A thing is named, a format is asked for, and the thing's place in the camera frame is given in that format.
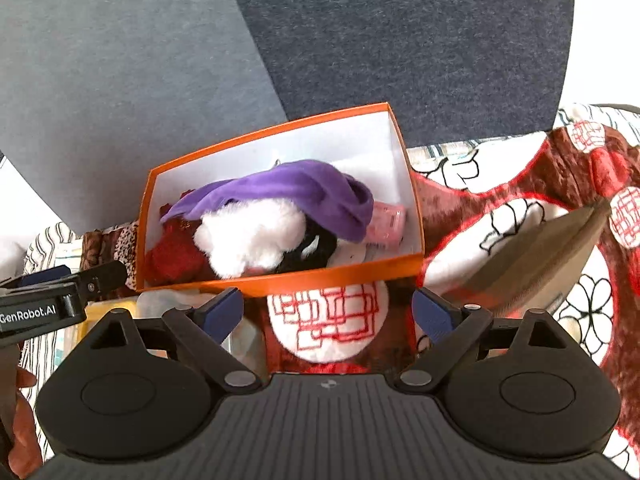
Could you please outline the person's left hand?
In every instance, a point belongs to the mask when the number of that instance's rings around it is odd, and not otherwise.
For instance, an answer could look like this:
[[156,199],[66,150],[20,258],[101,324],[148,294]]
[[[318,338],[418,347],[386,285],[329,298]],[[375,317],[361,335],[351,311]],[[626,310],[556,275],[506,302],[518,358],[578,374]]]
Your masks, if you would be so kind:
[[20,479],[26,479],[43,464],[34,411],[22,393],[22,389],[32,388],[36,383],[37,377],[34,374],[17,367],[14,445],[9,452],[9,466]]

